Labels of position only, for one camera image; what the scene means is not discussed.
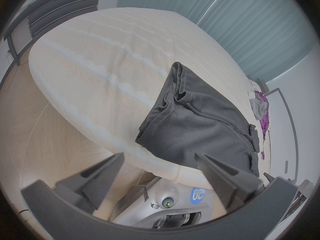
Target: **teal curtain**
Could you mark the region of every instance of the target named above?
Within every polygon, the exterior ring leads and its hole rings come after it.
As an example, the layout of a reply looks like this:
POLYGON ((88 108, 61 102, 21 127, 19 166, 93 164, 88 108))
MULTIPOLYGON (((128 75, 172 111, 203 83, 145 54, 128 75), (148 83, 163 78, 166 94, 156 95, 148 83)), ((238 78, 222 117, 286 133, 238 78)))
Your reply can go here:
MULTIPOLYGON (((197 24, 215 0, 118 0, 118 7, 174 11, 197 24)), ((294 0, 216 0, 198 24, 246 75, 265 82, 301 61, 316 42, 294 0)))

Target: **gray cloth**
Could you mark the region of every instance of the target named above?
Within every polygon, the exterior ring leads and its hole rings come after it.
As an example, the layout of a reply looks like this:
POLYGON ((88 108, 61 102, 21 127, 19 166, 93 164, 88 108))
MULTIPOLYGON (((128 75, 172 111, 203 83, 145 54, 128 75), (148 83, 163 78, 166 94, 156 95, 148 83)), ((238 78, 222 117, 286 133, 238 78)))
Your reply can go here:
POLYGON ((268 103, 265 102, 258 93, 255 93, 256 98, 249 99, 254 117, 256 120, 261 120, 267 113, 268 103))
POLYGON ((158 158, 197 168, 195 153, 205 153, 259 176, 255 126, 179 62, 139 130, 136 142, 158 158))

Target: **purple cloth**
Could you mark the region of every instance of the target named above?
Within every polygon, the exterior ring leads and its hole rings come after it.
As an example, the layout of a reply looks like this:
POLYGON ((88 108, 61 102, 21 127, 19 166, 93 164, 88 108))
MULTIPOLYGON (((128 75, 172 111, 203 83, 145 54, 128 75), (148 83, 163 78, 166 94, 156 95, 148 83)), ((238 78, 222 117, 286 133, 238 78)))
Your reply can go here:
POLYGON ((268 99, 263 95, 262 92, 259 92, 256 90, 255 93, 259 94, 260 98, 262 98, 268 104, 268 106, 266 107, 266 114, 260 120, 262 132, 263 132, 263 141, 265 141, 266 140, 266 132, 269 127, 269 102, 268 102, 268 99))

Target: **fabric fold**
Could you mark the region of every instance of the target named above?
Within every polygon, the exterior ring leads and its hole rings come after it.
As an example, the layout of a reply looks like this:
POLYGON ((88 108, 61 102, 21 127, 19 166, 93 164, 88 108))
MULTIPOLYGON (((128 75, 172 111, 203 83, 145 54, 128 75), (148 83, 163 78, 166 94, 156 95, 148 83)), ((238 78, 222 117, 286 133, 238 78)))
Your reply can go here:
POLYGON ((175 62, 139 128, 136 142, 154 156, 197 168, 194 154, 206 153, 259 176, 259 138, 232 102, 175 62))

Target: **mattress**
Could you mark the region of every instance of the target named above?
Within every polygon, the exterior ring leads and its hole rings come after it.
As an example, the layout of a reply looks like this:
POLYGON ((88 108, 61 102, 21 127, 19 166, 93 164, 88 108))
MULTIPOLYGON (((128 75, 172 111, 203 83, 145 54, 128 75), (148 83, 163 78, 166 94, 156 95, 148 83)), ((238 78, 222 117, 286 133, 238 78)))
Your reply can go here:
POLYGON ((126 162, 157 176, 211 189, 201 171, 157 158, 135 142, 176 61, 257 126, 262 150, 262 129, 248 98, 248 90, 254 90, 251 82, 212 37, 175 12, 144 8, 90 12, 43 35, 29 54, 36 85, 88 139, 112 153, 124 152, 126 162))

